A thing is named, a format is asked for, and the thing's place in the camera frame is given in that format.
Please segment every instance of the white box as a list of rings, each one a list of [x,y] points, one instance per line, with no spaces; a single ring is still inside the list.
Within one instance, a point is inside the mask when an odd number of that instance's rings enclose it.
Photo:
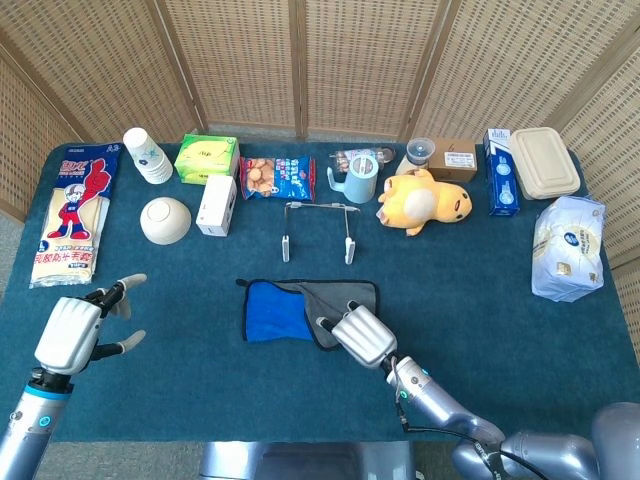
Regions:
[[[236,203],[236,193],[233,177],[209,175],[196,218],[196,225],[202,233],[215,237],[227,236],[233,206]]]

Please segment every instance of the light blue cup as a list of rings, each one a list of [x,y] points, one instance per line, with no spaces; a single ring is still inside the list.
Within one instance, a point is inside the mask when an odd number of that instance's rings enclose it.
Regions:
[[[344,183],[338,183],[333,178],[333,170],[328,167],[329,187],[336,192],[344,193],[352,203],[367,203],[376,193],[379,168],[378,161],[371,155],[356,157],[349,163]]]

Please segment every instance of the brown cardboard box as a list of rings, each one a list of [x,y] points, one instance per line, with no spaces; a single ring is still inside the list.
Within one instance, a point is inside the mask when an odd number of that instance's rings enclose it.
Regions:
[[[436,138],[436,151],[429,158],[433,178],[443,182],[470,182],[478,170],[476,145],[472,140]]]

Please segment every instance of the cartoon character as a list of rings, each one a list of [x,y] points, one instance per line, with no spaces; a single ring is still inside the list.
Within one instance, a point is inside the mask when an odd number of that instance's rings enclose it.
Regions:
[[[376,214],[380,223],[406,228],[408,236],[420,233],[429,220],[459,222],[471,212],[471,198],[464,188],[436,182],[424,169],[388,178],[378,202],[383,203]]]
[[[65,203],[58,212],[62,223],[60,227],[58,227],[58,230],[50,232],[47,235],[48,238],[66,236],[69,229],[69,222],[71,222],[72,239],[87,240],[91,238],[91,233],[84,228],[78,212],[82,205],[95,198],[109,186],[111,175],[104,171],[105,166],[106,162],[103,158],[95,160],[91,163],[91,169],[84,179],[84,184],[74,183],[64,189],[64,196],[67,199],[67,203]]]

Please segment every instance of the snack package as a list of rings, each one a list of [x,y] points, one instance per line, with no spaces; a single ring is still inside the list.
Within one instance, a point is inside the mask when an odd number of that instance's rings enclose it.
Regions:
[[[369,157],[378,162],[380,170],[396,157],[396,152],[389,147],[361,148],[358,150],[338,150],[330,155],[334,159],[337,171],[347,173],[349,165],[358,157]]]
[[[242,196],[315,198],[316,164],[313,158],[244,158],[240,159]]]

